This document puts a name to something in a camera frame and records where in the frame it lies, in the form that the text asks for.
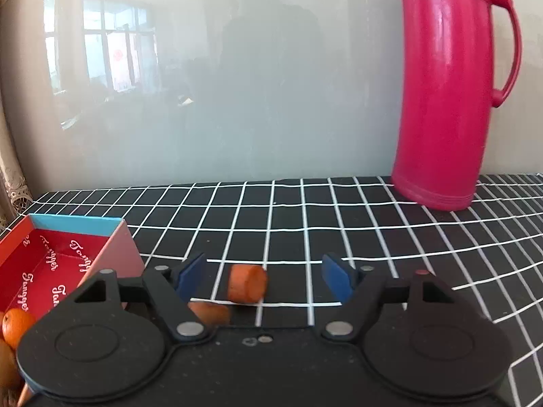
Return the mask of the pink thermos flask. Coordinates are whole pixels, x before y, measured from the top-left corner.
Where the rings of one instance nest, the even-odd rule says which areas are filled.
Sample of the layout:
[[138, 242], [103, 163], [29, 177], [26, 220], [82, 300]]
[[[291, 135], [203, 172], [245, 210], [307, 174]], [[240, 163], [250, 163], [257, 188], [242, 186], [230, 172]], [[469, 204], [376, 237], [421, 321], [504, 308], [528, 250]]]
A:
[[[469, 207], [476, 191], [490, 112], [511, 93], [522, 61], [513, 0], [402, 0], [404, 84], [392, 182], [434, 210]], [[513, 62], [494, 86], [491, 10], [505, 9]]]

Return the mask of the black white grid tablecloth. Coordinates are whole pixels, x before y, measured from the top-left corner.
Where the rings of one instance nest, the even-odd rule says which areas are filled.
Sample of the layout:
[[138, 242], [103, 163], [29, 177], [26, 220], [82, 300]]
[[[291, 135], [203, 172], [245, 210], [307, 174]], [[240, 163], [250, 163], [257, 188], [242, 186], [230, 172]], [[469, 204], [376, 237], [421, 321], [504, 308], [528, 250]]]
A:
[[205, 253], [200, 301], [225, 303], [233, 265], [262, 266], [266, 297], [233, 310], [245, 325], [324, 321], [337, 306], [318, 270], [327, 252], [394, 277], [428, 270], [509, 336], [503, 398], [542, 402], [541, 174], [483, 175], [472, 204], [451, 213], [415, 204], [386, 176], [65, 190], [27, 211], [122, 218], [150, 267]]

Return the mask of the orange mandarin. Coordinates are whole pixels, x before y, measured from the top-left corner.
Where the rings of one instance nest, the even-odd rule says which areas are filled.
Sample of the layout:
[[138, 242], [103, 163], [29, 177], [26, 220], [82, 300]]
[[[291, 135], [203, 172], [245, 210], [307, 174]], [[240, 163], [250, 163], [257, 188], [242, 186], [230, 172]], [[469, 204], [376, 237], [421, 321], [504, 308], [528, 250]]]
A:
[[20, 308], [13, 308], [4, 314], [2, 334], [12, 349], [17, 349], [22, 336], [36, 323], [36, 318]]

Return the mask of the dark brown passion fruit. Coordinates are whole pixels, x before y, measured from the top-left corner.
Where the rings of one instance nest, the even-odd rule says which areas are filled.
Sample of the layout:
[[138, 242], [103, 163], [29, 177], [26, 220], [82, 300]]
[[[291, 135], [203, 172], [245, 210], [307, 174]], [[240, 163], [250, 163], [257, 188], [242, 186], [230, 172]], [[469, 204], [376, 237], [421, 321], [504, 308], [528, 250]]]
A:
[[0, 388], [0, 407], [17, 407], [19, 393], [9, 388]]

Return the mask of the red cardboard tray box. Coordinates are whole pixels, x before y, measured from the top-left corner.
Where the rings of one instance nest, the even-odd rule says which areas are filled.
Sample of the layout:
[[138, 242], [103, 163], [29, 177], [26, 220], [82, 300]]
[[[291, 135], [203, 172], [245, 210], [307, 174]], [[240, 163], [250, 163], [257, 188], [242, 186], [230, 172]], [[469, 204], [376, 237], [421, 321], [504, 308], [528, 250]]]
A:
[[[52, 406], [116, 403], [160, 366], [160, 330], [125, 311], [145, 302], [145, 265], [123, 219], [31, 214], [1, 241], [1, 387]], [[4, 314], [36, 323], [17, 349]]]

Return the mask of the beige lace curtain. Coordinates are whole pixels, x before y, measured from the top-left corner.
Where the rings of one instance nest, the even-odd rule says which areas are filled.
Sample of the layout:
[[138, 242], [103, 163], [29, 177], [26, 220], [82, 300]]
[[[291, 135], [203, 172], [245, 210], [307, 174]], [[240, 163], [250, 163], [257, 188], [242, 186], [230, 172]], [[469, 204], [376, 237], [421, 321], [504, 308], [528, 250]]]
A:
[[[1, 0], [1, 7], [8, 1]], [[31, 202], [30, 189], [5, 116], [4, 102], [1, 102], [1, 231], [9, 229]]]

